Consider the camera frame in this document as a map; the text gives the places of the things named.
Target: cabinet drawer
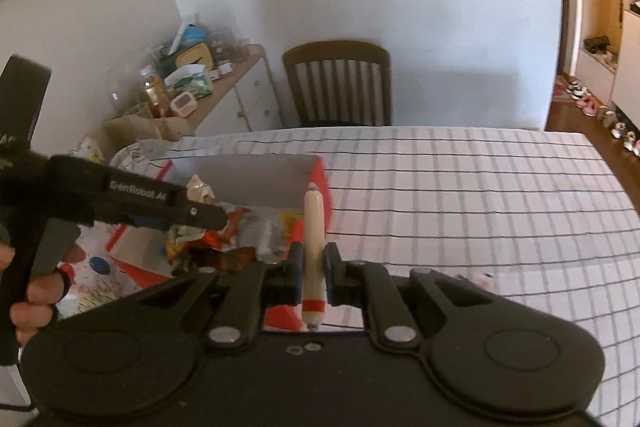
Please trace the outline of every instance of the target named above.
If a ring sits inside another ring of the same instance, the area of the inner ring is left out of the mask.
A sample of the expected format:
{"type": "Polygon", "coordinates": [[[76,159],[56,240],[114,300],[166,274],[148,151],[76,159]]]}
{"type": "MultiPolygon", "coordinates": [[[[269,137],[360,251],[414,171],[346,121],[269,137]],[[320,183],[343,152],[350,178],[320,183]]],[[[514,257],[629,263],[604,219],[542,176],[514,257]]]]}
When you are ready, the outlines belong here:
{"type": "Polygon", "coordinates": [[[246,116],[251,131],[271,131],[282,129],[278,102],[270,89],[261,97],[246,116]]]}
{"type": "Polygon", "coordinates": [[[196,129],[198,137],[215,136],[217,134],[235,134],[248,132],[249,127],[238,103],[235,90],[229,91],[225,98],[209,113],[209,116],[196,129]]]}
{"type": "Polygon", "coordinates": [[[264,60],[258,61],[258,63],[242,77],[236,85],[236,89],[238,90],[242,107],[244,107],[244,110],[247,112],[252,110],[255,103],[264,97],[265,93],[273,92],[264,60]]]}

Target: white tablecloth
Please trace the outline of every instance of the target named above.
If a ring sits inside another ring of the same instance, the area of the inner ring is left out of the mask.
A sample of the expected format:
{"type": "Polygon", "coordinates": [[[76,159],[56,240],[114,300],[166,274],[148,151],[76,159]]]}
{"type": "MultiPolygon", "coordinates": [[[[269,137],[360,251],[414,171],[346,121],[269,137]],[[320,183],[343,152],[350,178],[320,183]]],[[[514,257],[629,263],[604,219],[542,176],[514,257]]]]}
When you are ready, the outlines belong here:
{"type": "MultiPolygon", "coordinates": [[[[334,201],[328,240],[344,259],[383,263],[394,275],[417,266],[488,273],[499,294],[591,332],[606,372],[590,412],[606,426],[640,421],[640,219],[584,136],[293,129],[190,137],[166,150],[142,144],[113,163],[153,176],[166,158],[220,153],[322,156],[334,201]]],[[[326,323],[360,328],[362,316],[330,309],[326,323]]]]}

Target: shoe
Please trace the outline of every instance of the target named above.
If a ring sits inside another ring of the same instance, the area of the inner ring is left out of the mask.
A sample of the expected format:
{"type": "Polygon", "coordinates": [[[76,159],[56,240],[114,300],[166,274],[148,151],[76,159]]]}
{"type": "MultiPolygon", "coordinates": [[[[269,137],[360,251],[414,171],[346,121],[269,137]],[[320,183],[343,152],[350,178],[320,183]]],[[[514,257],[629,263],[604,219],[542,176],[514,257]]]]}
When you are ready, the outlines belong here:
{"type": "Polygon", "coordinates": [[[591,102],[591,95],[588,92],[585,92],[584,95],[578,100],[575,105],[580,108],[587,107],[587,105],[591,102]]]}
{"type": "Polygon", "coordinates": [[[609,107],[607,107],[606,105],[601,105],[598,108],[598,113],[596,114],[596,119],[601,122],[602,119],[604,118],[605,114],[607,114],[607,111],[609,110],[609,107]]]}
{"type": "Polygon", "coordinates": [[[628,151],[632,151],[634,149],[634,145],[636,144],[636,133],[634,133],[633,131],[629,131],[628,133],[626,133],[626,137],[625,137],[625,149],[628,151]]]}
{"type": "Polygon", "coordinates": [[[578,82],[578,80],[574,80],[573,82],[571,82],[571,84],[566,86],[566,92],[569,94],[573,94],[574,89],[577,89],[578,87],[580,87],[580,82],[578,82]]]}
{"type": "Polygon", "coordinates": [[[611,129],[611,134],[613,135],[613,138],[615,139],[622,138],[622,135],[624,134],[625,129],[626,129],[626,125],[623,124],[622,122],[618,122],[617,124],[615,124],[613,129],[611,129]]]}
{"type": "Polygon", "coordinates": [[[589,118],[594,118],[598,113],[598,102],[592,96],[589,97],[587,105],[584,106],[582,112],[589,118]]]}
{"type": "Polygon", "coordinates": [[[618,123],[618,117],[613,111],[607,111],[602,118],[602,125],[605,129],[611,129],[615,124],[618,123]]]}
{"type": "Polygon", "coordinates": [[[577,87],[576,89],[573,90],[573,92],[571,93],[571,98],[574,100],[580,100],[584,94],[587,92],[586,89],[584,89],[582,86],[577,87]]]}

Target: hand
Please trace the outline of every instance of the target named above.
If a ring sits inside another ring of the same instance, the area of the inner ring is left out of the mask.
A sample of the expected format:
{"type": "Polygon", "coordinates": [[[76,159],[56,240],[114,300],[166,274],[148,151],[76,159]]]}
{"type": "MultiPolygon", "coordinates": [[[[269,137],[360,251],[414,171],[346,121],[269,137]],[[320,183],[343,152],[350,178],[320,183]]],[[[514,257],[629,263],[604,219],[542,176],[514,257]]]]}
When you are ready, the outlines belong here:
{"type": "MultiPolygon", "coordinates": [[[[0,269],[9,266],[14,258],[15,250],[0,243],[0,269]]],[[[74,245],[65,255],[66,263],[80,263],[86,254],[78,245],[74,245]]],[[[52,304],[60,301],[65,283],[62,275],[53,272],[32,280],[27,287],[25,302],[11,306],[11,321],[15,325],[15,336],[22,345],[29,342],[38,333],[38,329],[47,326],[53,317],[52,304]]]]}

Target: chair backrest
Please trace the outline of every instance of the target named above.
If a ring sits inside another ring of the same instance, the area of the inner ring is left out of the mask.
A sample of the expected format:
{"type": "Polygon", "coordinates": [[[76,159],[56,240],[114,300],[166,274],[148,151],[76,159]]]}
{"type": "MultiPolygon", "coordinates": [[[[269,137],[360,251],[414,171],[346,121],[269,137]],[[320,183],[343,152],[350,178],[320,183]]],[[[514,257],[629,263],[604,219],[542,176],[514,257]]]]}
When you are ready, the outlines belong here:
{"type": "Polygon", "coordinates": [[[315,121],[391,125],[386,50],[370,42],[310,42],[286,52],[282,61],[302,126],[315,121]]]}

